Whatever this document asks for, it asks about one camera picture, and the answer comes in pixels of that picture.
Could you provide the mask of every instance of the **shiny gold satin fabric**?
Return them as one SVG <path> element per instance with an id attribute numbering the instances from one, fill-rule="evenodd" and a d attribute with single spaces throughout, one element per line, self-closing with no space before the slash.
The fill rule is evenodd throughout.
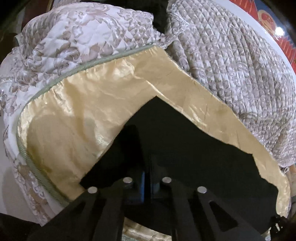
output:
<path id="1" fill-rule="evenodd" d="M 73 200 L 83 192 L 81 178 L 154 96 L 209 135 L 253 154 L 261 177 L 279 190 L 277 213 L 287 215 L 289 182 L 267 150 L 226 104 L 157 47 L 63 79 L 24 108 L 18 134 L 34 164 Z"/>

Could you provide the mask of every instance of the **silver screw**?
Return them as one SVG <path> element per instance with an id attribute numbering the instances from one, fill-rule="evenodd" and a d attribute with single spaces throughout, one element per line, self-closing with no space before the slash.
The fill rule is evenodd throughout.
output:
<path id="1" fill-rule="evenodd" d="M 130 184 L 130 183 L 133 182 L 133 179 L 132 179 L 131 177 L 125 177 L 125 178 L 123 179 L 123 182 L 126 183 L 126 184 Z"/>
<path id="2" fill-rule="evenodd" d="M 198 187 L 198 188 L 197 188 L 197 191 L 198 191 L 199 193 L 206 193 L 206 192 L 207 192 L 207 189 L 206 189 L 205 187 L 201 186 L 201 187 Z"/>
<path id="3" fill-rule="evenodd" d="M 172 179 L 170 177 L 164 177 L 162 181 L 163 183 L 171 183 Z"/>
<path id="4" fill-rule="evenodd" d="M 87 189 L 87 191 L 89 193 L 91 193 L 91 194 L 94 194 L 94 193 L 96 193 L 98 191 L 98 189 L 96 187 L 90 187 L 90 188 Z"/>

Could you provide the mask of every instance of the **white surface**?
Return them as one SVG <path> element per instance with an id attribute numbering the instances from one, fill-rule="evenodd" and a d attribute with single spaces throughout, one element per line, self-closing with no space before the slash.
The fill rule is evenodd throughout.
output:
<path id="1" fill-rule="evenodd" d="M 0 117 L 0 130 L 3 133 L 4 123 L 2 117 Z M 37 223 L 19 186 L 15 182 L 12 163 L 5 155 L 2 141 L 0 145 L 0 213 Z"/>
<path id="2" fill-rule="evenodd" d="M 228 9 L 230 12 L 238 16 L 240 19 L 245 21 L 249 24 L 257 33 L 259 33 L 266 41 L 274 48 L 274 50 L 283 58 L 283 61 L 286 63 L 288 68 L 291 70 L 293 75 L 294 82 L 296 84 L 296 74 L 285 56 L 284 52 L 280 48 L 280 46 L 276 43 L 276 41 L 271 37 L 271 35 L 253 18 L 249 15 L 246 11 L 241 9 L 239 6 L 235 5 L 234 3 L 230 2 L 229 0 L 212 0 L 220 4 L 222 7 Z"/>

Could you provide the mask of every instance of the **green piping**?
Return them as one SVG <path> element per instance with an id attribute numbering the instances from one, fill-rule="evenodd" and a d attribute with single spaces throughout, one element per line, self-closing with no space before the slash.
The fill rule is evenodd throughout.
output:
<path id="1" fill-rule="evenodd" d="M 32 101 L 35 100 L 36 98 L 38 98 L 39 96 L 41 96 L 42 94 L 46 93 L 47 91 L 49 91 L 53 86 L 55 86 L 56 84 L 58 84 L 59 82 L 61 82 L 63 79 L 72 76 L 80 71 L 89 69 L 91 67 L 94 67 L 98 64 L 103 64 L 106 62 L 110 62 L 112 60 L 115 59 L 119 59 L 119 58 L 123 58 L 132 54 L 136 54 L 138 52 L 144 51 L 146 49 L 149 49 L 153 47 L 153 45 L 146 45 L 140 48 L 136 48 L 133 50 L 129 50 L 129 51 L 125 51 L 123 53 L 118 53 L 115 55 L 111 55 L 105 58 L 100 58 L 100 59 L 96 59 L 96 60 L 92 60 L 89 61 L 85 64 L 79 65 L 78 67 L 76 67 L 75 69 L 67 72 L 64 75 L 61 75 L 60 77 L 56 78 L 51 84 L 45 86 L 44 88 L 42 88 L 40 91 L 38 91 L 27 103 L 26 105 L 23 107 L 21 114 L 24 110 L 24 108 Z M 44 174 L 41 170 L 39 170 L 34 162 L 32 161 L 31 157 L 29 156 L 29 154 L 27 153 L 26 147 L 24 146 L 23 142 L 21 141 L 20 137 L 19 137 L 19 133 L 18 130 L 16 131 L 16 139 L 17 139 L 17 146 L 19 148 L 20 151 L 20 155 L 25 159 L 27 165 L 30 168 L 30 171 L 35 175 L 35 177 L 37 178 L 38 182 L 40 185 L 42 185 L 48 192 L 49 194 L 55 198 L 62 206 L 67 206 L 70 203 L 70 200 L 65 197 L 57 188 L 56 186 L 51 182 L 51 180 L 46 176 L 46 174 Z"/>

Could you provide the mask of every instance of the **black cloth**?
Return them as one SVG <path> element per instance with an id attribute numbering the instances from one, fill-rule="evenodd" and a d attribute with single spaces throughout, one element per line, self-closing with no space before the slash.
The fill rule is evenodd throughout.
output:
<path id="1" fill-rule="evenodd" d="M 82 0 L 82 2 L 99 2 L 126 9 L 152 13 L 154 16 L 153 26 L 157 29 L 157 31 L 163 34 L 165 33 L 165 27 L 167 25 L 166 9 L 168 6 L 168 0 Z"/>
<path id="2" fill-rule="evenodd" d="M 205 186 L 257 231 L 267 231 L 270 217 L 276 215 L 278 190 L 260 177 L 251 154 L 207 135 L 157 97 L 142 106 L 125 126 L 136 126 L 145 162 L 156 162 L 166 169 L 169 177 L 190 188 Z M 126 176 L 128 166 L 122 150 L 126 135 L 123 134 L 124 130 L 82 179 L 84 188 L 104 188 Z M 125 215 L 169 234 L 168 207 L 160 202 L 134 207 Z"/>

